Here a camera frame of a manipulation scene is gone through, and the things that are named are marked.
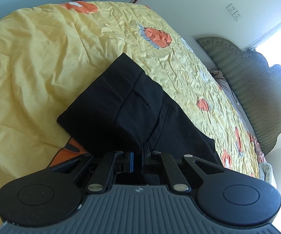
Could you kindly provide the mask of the striped grey pillow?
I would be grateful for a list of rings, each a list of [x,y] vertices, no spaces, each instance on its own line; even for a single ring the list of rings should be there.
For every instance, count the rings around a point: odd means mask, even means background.
[[[221,70],[211,69],[210,73],[212,77],[215,79],[215,81],[218,83],[218,85],[221,86],[227,98],[230,100],[231,104],[233,105],[234,109],[238,113],[239,119],[243,123],[247,132],[249,132],[253,137],[255,137],[256,135],[252,127],[252,124],[250,123],[250,120],[244,108],[242,107],[240,100],[237,98],[236,94],[231,89],[231,86],[229,85],[227,79],[225,78]]]

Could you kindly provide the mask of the green padded headboard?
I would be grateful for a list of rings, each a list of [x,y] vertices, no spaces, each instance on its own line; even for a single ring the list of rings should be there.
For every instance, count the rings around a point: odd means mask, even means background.
[[[202,37],[197,42],[224,74],[262,152],[269,154],[281,134],[281,65],[269,66],[259,52],[244,52],[222,37]]]

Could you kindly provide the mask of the pink crumpled cloth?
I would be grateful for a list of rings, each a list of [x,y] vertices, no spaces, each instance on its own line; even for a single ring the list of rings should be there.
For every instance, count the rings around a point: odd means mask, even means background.
[[[266,158],[264,156],[264,153],[261,150],[261,146],[260,146],[260,144],[259,144],[259,142],[258,142],[256,137],[253,137],[253,144],[254,144],[255,153],[257,155],[258,163],[266,162]]]

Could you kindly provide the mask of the yellow carrot-print bed quilt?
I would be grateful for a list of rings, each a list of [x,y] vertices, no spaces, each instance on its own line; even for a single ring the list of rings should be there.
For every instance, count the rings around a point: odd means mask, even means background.
[[[214,139],[224,167],[259,176],[252,133],[162,17],[143,5],[77,1],[0,20],[0,188],[45,168],[55,155],[70,156],[70,136],[57,117],[122,53]]]

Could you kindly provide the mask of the black pants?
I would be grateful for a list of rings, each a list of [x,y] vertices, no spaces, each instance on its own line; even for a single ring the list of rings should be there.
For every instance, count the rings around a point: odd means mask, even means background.
[[[58,117],[58,123],[92,154],[191,154],[206,174],[222,165],[215,141],[201,132],[182,108],[126,54],[121,54]]]

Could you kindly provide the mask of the white wall socket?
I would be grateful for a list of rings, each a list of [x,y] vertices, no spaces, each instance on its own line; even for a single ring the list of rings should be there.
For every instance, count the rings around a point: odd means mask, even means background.
[[[226,9],[231,15],[234,15],[236,12],[238,12],[238,9],[233,4],[230,4],[228,7],[226,7]]]
[[[233,18],[238,22],[242,19],[242,15],[240,14],[240,12],[237,11],[233,14]]]

